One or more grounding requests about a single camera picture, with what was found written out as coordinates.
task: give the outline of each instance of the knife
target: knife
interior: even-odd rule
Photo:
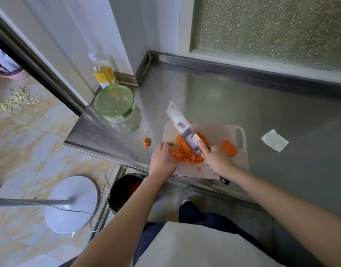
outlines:
[[[190,149],[193,150],[195,155],[199,154],[201,150],[196,142],[200,139],[200,137],[196,134],[194,129],[191,127],[189,122],[185,119],[185,117],[183,116],[183,114],[180,112],[180,110],[173,101],[169,103],[166,113],[169,116],[169,118],[173,121],[179,134],[182,135],[184,141],[186,142],[186,144],[188,144]],[[224,179],[221,176],[220,180],[226,185],[230,183],[229,180]]]

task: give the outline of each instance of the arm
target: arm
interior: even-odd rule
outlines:
[[[235,182],[326,266],[341,266],[341,217],[239,169],[223,150],[198,141],[205,164]]]
[[[176,168],[169,146],[161,142],[152,154],[149,176],[121,210],[78,256],[73,267],[127,267],[136,250],[142,230],[157,193]]]

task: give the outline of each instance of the cutting board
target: cutting board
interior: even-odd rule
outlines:
[[[198,124],[192,123],[191,126],[195,131],[199,131],[203,134],[210,145],[221,146],[222,141],[228,140],[237,148],[236,143],[236,129],[242,132],[243,148],[237,148],[237,155],[231,157],[232,161],[235,162],[240,168],[249,171],[248,165],[248,154],[247,154],[247,142],[244,129],[240,126],[223,125],[220,123],[207,123]],[[172,121],[168,122],[164,126],[163,141],[173,142],[177,147],[177,135],[178,131]],[[187,162],[179,162],[174,175],[187,176],[187,177],[198,177],[206,179],[220,179],[219,175],[210,170],[204,163],[198,165],[189,164]]]

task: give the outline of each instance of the frosted glass window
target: frosted glass window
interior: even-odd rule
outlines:
[[[192,49],[341,71],[341,0],[195,0]]]

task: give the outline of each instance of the black bucket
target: black bucket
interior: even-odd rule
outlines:
[[[134,183],[142,182],[145,176],[138,173],[128,173],[120,177],[112,186],[107,200],[112,213],[115,215],[131,196],[128,188]]]

